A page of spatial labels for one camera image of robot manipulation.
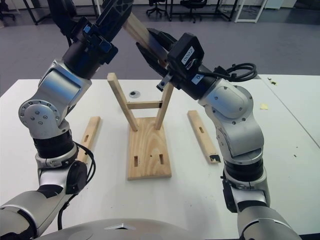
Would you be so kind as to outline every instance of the wooden leg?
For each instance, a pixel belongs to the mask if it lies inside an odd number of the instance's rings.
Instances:
[[[221,160],[218,151],[213,144],[198,112],[196,110],[188,111],[187,115],[207,162],[209,164],[220,163]]]
[[[107,76],[107,80],[132,130],[134,132],[138,131],[137,121],[132,111],[127,106],[125,94],[122,91],[116,74],[114,72],[109,73]]]
[[[99,116],[91,117],[84,131],[84,134],[81,140],[81,145],[85,146],[89,150],[92,146],[92,143],[94,142],[100,120],[101,118]],[[78,152],[77,160],[86,164],[87,158],[88,158],[88,155],[86,155],[85,151],[82,148],[80,148]]]
[[[154,129],[159,130],[161,128],[162,122],[164,121],[165,114],[169,105],[169,101],[174,90],[174,86],[171,83],[168,83],[164,88],[162,94],[162,106],[159,108],[158,113],[156,115]]]
[[[167,52],[157,42],[157,40],[148,32],[147,28],[141,23],[136,16],[131,13],[126,22],[123,24],[125,29],[131,37],[136,40],[142,47],[154,53],[160,60],[162,66],[166,66]]]

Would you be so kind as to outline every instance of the robotic arm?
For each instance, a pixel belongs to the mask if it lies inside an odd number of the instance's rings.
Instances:
[[[91,85],[91,77],[109,63],[118,49],[111,43],[132,8],[132,0],[105,1],[95,24],[75,13],[68,1],[48,0],[54,21],[73,40],[62,61],[53,61],[33,97],[19,108],[19,118],[29,129],[37,149],[39,189],[24,192],[0,207],[1,239],[39,237],[58,212],[89,182],[87,166],[77,161],[78,146],[65,120]],[[300,239],[288,223],[270,208],[267,174],[263,167],[264,137],[253,116],[253,99],[243,87],[230,82],[252,79],[253,64],[234,65],[214,72],[202,65],[204,51],[198,39],[185,33],[178,41],[165,32],[149,29],[168,51],[167,67],[155,55],[137,46],[163,80],[182,89],[213,121],[224,159],[223,194],[227,208],[238,213],[240,239]],[[249,70],[241,76],[230,74]]]
[[[1,239],[39,237],[89,182],[90,170],[77,161],[78,146],[65,117],[91,86],[100,65],[108,64],[118,52],[111,41],[132,8],[130,0],[104,2],[105,11],[91,24],[86,18],[72,21],[75,11],[64,1],[48,3],[53,19],[73,44],[62,61],[53,61],[36,93],[19,108],[19,118],[37,149],[39,189],[21,193],[0,207]]]
[[[168,51],[168,66],[161,67],[156,57],[139,43],[137,47],[163,80],[198,100],[216,128],[216,138],[224,160],[222,183],[227,208],[238,214],[241,240],[301,239],[270,208],[267,172],[263,166],[264,136],[253,116],[253,98],[243,87],[230,82],[244,82],[257,75],[251,63],[233,65],[213,72],[202,65],[204,51],[194,35],[185,33],[178,41],[167,33],[149,29],[150,34]],[[249,70],[237,76],[236,70]]]

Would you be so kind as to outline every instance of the label sticker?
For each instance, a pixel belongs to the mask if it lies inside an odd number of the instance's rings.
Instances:
[[[201,81],[201,79],[203,79],[203,78],[204,78],[204,75],[196,74],[196,75],[192,78],[191,82],[193,82],[195,85],[197,85],[197,84]]]
[[[193,46],[191,46],[189,48],[189,50],[186,52],[186,54],[184,55],[184,57],[182,58],[181,62],[183,63],[183,65],[186,65],[188,59],[192,56],[192,54],[194,54],[195,49]]]

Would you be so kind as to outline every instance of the wooden plank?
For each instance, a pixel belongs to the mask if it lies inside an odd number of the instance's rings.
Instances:
[[[91,146],[94,142],[100,120],[101,120],[101,117],[99,116],[91,117],[84,131],[84,134],[81,140],[81,145],[85,146],[89,150],[91,149]],[[79,148],[77,160],[86,164],[87,158],[88,158],[88,155],[85,154],[85,151],[82,148]]]
[[[137,118],[139,131],[129,132],[128,180],[170,178],[171,167],[164,126],[155,130],[155,117]]]
[[[174,86],[171,83],[168,83],[164,88],[162,98],[161,98],[162,106],[158,110],[158,113],[156,115],[155,125],[154,125],[154,129],[156,130],[159,130],[161,128],[162,122],[164,121],[165,114],[166,114],[173,90],[174,90]]]
[[[212,143],[198,112],[196,110],[188,111],[187,115],[207,162],[210,164],[220,163],[219,153]]]
[[[159,62],[163,67],[167,65],[166,50],[156,41],[156,39],[148,32],[147,28],[139,19],[136,18],[133,13],[130,14],[122,27],[131,35],[133,39],[140,43],[141,46],[154,53],[158,57]]]
[[[108,80],[108,83],[109,83],[116,99],[118,100],[118,103],[119,103],[126,119],[128,120],[128,122],[131,126],[131,129],[135,132],[138,131],[137,121],[135,119],[134,114],[127,106],[127,99],[125,97],[124,92],[122,91],[122,88],[120,86],[120,83],[118,81],[116,74],[114,72],[108,73],[107,80]]]
[[[159,109],[162,101],[129,101],[126,105],[129,109]]]

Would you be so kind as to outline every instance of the round hole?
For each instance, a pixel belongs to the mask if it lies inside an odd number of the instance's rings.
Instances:
[[[129,97],[132,98],[132,99],[137,99],[137,98],[140,97],[140,95],[141,95],[140,92],[137,91],[137,90],[131,91],[129,93]]]

